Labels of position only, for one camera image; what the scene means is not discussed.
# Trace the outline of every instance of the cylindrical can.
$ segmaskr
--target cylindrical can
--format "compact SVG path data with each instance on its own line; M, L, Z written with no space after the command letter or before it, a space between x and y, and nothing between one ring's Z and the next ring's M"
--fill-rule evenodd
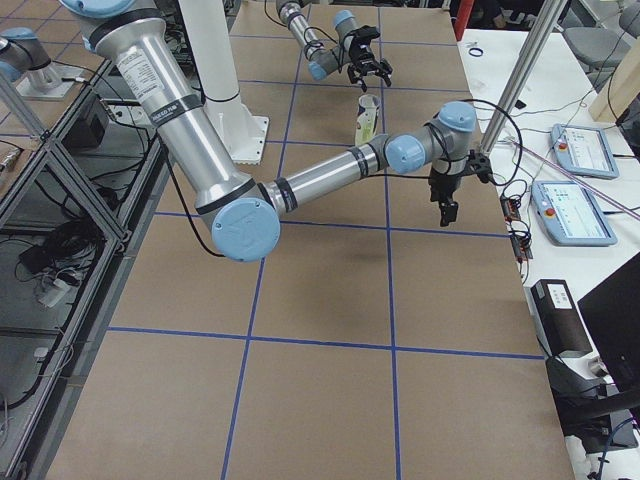
M362 95L358 99L358 118L356 119L355 144L363 145L376 135L378 116L380 115L380 99L371 94Z

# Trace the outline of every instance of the black box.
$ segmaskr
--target black box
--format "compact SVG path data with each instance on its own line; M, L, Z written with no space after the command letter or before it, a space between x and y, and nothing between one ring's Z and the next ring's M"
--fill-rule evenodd
M548 353L578 358L593 351L567 282L540 280L531 287L531 296L544 330L545 338L540 341L546 343Z

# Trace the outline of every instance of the black monitor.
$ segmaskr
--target black monitor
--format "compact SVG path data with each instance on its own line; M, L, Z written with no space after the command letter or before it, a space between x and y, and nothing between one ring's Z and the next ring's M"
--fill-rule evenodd
M640 421L640 253L580 301L578 307L600 357Z

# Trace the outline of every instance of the robotic arm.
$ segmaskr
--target robotic arm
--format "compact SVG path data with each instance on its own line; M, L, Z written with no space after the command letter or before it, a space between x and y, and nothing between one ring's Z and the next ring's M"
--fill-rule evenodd
M333 20L338 32L338 45L327 50L300 10L309 3L310 0L276 0L276 10L302 47L314 80L323 80L349 64L349 80L352 84L359 84L363 92L367 91L365 78L370 75L382 78L387 87L391 86L391 65L384 58L378 62L371 51L371 41L380 37L378 29L368 25L358 27L353 13L342 10Z
M52 90L62 83L40 40L28 28L0 32L0 70L12 82L27 72L31 86L40 92Z
M80 22L89 46L118 66L196 190L196 210L214 243L233 260L254 261L271 252L280 235L279 215L387 166L408 173L432 162L432 200L441 210L453 202L460 177L478 173L467 161L475 110L451 102L416 132L379 135L290 177L256 183L236 170L164 43L164 20L152 0L60 1ZM453 217L449 213L443 224Z

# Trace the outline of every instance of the blue and white tablet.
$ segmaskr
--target blue and white tablet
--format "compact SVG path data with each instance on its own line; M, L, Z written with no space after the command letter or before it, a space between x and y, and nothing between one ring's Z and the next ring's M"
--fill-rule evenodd
M618 167L604 130L556 124L551 141L558 163L576 175L597 178L617 178Z
M604 247L617 243L596 199L577 183L536 181L531 186L531 198L556 245Z

